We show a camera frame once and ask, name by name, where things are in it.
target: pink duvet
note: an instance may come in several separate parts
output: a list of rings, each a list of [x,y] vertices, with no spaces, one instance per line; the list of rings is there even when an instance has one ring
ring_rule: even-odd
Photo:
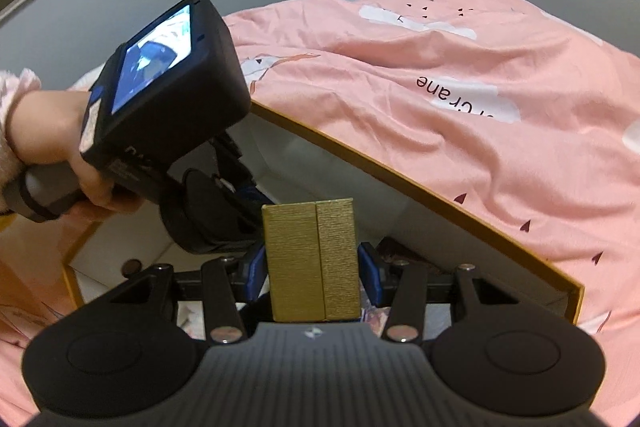
[[[607,358],[593,409],[638,414],[640,59],[525,0],[294,0],[226,22],[254,100],[581,281]]]

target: pink sweater sleeve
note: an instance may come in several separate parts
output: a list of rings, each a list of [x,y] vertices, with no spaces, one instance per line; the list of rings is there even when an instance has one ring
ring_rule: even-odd
[[[40,85],[40,79],[33,71],[24,70],[20,76],[15,76],[7,71],[0,71],[0,190],[15,178],[24,167],[6,140],[7,115],[25,93],[40,89]],[[6,210],[6,204],[0,194],[0,212],[5,212]]]

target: hand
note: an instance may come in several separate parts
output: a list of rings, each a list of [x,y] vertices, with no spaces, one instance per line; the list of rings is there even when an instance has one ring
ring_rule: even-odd
[[[6,139],[27,165],[68,162],[89,198],[77,203],[69,213],[102,221],[114,212],[135,212],[142,198],[131,192],[114,195],[113,181],[82,159],[80,133],[88,100],[87,92],[28,92],[8,115]]]

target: metal screw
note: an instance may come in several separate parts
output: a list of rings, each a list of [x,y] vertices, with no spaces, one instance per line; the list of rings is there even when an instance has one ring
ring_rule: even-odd
[[[139,259],[129,259],[122,264],[120,273],[125,279],[133,277],[136,273],[140,273],[142,270],[142,261]]]
[[[418,330],[413,326],[400,324],[397,326],[391,326],[386,330],[386,336],[394,342],[407,343],[418,338]]]
[[[222,264],[233,264],[238,261],[238,258],[232,255],[225,255],[224,257],[220,257],[220,261],[222,261]]]
[[[220,326],[211,330],[211,339],[219,344],[233,344],[242,338],[242,331],[233,326]]]

